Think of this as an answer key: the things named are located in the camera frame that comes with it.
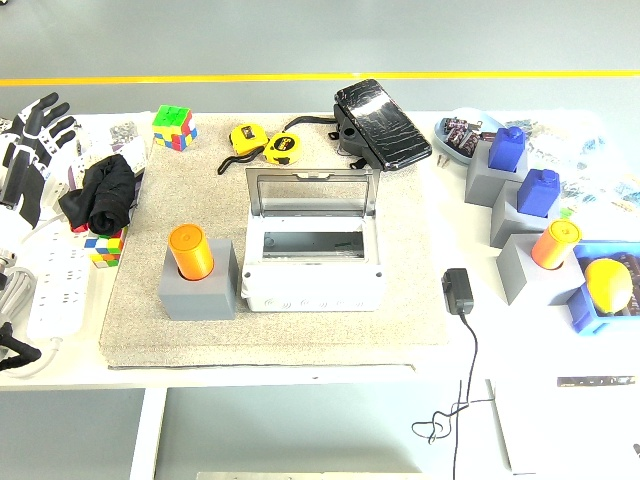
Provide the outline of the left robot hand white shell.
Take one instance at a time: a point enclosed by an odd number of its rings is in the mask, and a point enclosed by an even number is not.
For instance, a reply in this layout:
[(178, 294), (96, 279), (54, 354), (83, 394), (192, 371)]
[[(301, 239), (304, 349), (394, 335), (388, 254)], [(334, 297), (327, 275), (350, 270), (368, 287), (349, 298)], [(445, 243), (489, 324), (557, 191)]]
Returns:
[(14, 241), (32, 231), (41, 215), (41, 200), (51, 161), (75, 139), (70, 105), (52, 92), (24, 107), (1, 134), (7, 142), (2, 158), (1, 239)]

